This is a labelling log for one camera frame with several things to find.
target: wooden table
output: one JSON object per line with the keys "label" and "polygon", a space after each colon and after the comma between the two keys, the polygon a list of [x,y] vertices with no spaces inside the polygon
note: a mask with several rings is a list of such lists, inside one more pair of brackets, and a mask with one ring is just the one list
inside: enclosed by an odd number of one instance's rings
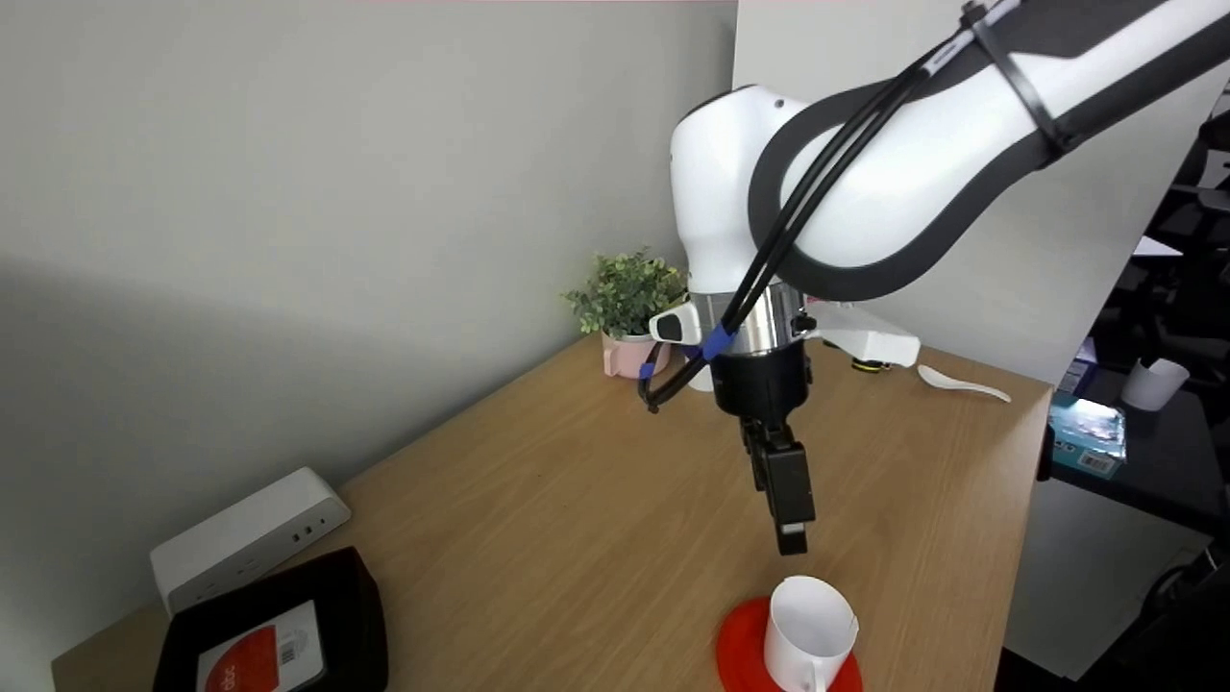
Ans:
{"label": "wooden table", "polygon": [[[383,597],[394,692],[717,688],[721,615],[789,571],[862,615],[869,692],[988,692],[1024,558],[1050,387],[927,350],[1016,403],[856,374],[812,346],[790,415],[812,453],[812,553],[780,558],[739,424],[679,392],[646,415],[599,346],[444,420],[341,488]],[[148,688],[166,619],[138,612],[52,660],[63,692]]]}

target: red saucer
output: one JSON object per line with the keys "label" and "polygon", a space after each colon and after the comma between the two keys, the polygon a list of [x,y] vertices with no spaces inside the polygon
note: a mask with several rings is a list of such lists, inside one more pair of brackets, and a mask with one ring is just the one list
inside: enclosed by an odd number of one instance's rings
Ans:
{"label": "red saucer", "polygon": [[[717,630],[717,676],[728,692],[780,692],[765,667],[769,600],[739,603]],[[862,692],[862,667],[851,652],[829,692]]]}

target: white robotic arm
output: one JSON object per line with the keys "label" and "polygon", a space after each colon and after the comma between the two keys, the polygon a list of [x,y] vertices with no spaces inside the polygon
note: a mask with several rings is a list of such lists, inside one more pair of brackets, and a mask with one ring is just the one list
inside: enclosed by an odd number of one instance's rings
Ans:
{"label": "white robotic arm", "polygon": [[803,293],[872,301],[921,277],[1017,175],[1230,56],[1230,0],[1000,0],[895,82],[790,105],[735,88],[671,133],[693,303],[660,337],[740,420],[783,553],[807,550],[812,479],[789,411],[807,400]]}

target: green plant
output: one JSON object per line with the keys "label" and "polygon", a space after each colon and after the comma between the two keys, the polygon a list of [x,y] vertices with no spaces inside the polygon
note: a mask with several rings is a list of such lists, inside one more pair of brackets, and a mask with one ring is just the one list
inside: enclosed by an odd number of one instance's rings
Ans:
{"label": "green plant", "polygon": [[564,301],[579,336],[646,336],[649,316],[679,303],[687,280],[669,262],[638,254],[599,254],[579,289]]}

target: potted plant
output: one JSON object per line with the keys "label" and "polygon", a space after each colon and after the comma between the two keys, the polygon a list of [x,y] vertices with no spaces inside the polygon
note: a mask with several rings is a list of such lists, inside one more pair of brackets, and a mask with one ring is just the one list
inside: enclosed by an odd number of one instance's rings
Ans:
{"label": "potted plant", "polygon": [[603,336],[608,378],[638,378],[653,350],[649,319],[683,301],[683,271],[646,251],[599,254],[587,280],[567,293],[579,336]]}

